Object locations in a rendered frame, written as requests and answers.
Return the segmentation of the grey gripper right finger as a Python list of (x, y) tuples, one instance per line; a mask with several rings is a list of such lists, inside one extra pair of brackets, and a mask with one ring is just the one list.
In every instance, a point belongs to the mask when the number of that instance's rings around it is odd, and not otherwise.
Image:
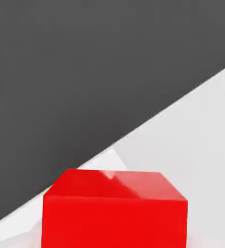
[(187, 248), (199, 248), (199, 239), (196, 235), (188, 234)]

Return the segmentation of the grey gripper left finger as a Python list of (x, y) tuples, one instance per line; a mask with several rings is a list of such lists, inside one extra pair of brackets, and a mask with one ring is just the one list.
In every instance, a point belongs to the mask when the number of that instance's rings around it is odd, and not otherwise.
[(28, 232), (0, 241), (0, 248), (41, 248), (42, 219)]

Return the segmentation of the small red cube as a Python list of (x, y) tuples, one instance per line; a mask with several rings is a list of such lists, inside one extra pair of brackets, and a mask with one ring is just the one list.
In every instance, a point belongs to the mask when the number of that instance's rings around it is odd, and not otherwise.
[(187, 216), (159, 172), (68, 169), (43, 196), (41, 248), (186, 248)]

